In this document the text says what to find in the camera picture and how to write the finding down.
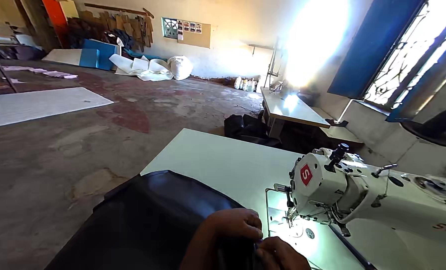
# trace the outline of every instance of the finger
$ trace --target finger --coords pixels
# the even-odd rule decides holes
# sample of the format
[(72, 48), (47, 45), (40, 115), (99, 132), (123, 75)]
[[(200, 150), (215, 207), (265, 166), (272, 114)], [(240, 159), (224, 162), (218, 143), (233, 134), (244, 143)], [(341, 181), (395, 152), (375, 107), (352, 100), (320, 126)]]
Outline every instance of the finger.
[(261, 249), (266, 249), (267, 251), (275, 251), (278, 253), (284, 252), (288, 250), (288, 247), (291, 248), (288, 243), (281, 240), (278, 236), (268, 237), (263, 240), (263, 242), (259, 245)]
[(259, 219), (258, 216), (248, 217), (248, 219), (246, 220), (246, 223), (250, 226), (256, 227), (259, 230), (261, 230), (262, 224), (261, 224), (261, 220)]
[(251, 212), (253, 212), (253, 214), (255, 214), (257, 217), (259, 217), (258, 212), (254, 211), (253, 209), (248, 209), (248, 210), (250, 210)]
[(280, 270), (280, 266), (276, 262), (276, 259), (268, 251), (264, 249), (256, 249), (256, 255), (261, 258), (265, 270)]
[(256, 241), (263, 238), (263, 232), (260, 229), (245, 223), (242, 236)]

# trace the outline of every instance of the red logo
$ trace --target red logo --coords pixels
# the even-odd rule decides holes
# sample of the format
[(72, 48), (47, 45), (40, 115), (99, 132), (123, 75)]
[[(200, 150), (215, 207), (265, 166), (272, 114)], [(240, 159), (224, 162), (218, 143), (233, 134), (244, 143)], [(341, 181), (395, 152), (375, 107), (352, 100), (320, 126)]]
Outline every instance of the red logo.
[(308, 164), (305, 164), (303, 168), (300, 170), (301, 180), (303, 181), (305, 187), (310, 183), (311, 178), (313, 178), (313, 174), (311, 173), (310, 167)]

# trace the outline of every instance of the red stain on floor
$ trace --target red stain on floor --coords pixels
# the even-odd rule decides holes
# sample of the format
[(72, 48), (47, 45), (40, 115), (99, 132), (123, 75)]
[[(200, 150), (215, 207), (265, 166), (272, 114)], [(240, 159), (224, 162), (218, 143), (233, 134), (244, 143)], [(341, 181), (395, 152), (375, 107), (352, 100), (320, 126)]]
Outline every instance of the red stain on floor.
[(96, 113), (103, 118), (111, 120), (116, 125), (138, 132), (150, 132), (148, 116), (134, 102), (130, 102), (118, 95), (115, 95), (113, 100), (119, 102), (109, 105), (109, 110), (99, 110)]

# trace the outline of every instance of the white wall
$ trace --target white wall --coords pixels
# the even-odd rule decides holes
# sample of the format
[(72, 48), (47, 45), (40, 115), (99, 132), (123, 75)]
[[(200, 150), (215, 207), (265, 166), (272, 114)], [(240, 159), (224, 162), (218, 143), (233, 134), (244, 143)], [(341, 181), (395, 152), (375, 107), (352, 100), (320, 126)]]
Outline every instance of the white wall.
[[(423, 123), (446, 109), (446, 84), (415, 117)], [(398, 163), (398, 170), (420, 175), (441, 175), (446, 166), (446, 147), (435, 145), (407, 132), (399, 123), (386, 122), (386, 115), (352, 101), (344, 114), (348, 130), (364, 141), (359, 154), (376, 166)]]
[[(148, 9), (152, 21), (154, 43), (145, 53), (169, 58), (185, 55), (193, 63), (195, 76), (235, 77), (266, 74), (271, 51), (247, 44), (272, 46), (277, 36), (286, 36), (305, 0), (76, 0), (80, 10), (90, 10), (98, 16), (101, 9), (86, 8), (83, 3), (142, 10)], [(372, 0), (348, 0), (350, 21), (345, 40), (335, 57), (328, 61), (316, 78), (319, 89), (328, 88), (347, 47), (356, 33)], [(211, 24), (211, 48), (178, 44), (163, 37), (161, 17)]]

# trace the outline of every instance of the blue window shutter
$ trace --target blue window shutter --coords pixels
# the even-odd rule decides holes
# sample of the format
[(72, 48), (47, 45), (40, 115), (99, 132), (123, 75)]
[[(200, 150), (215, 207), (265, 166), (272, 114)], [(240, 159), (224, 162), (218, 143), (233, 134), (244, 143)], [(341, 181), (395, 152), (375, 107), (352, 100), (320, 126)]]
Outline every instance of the blue window shutter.
[(374, 0), (328, 93), (361, 99), (424, 0)]

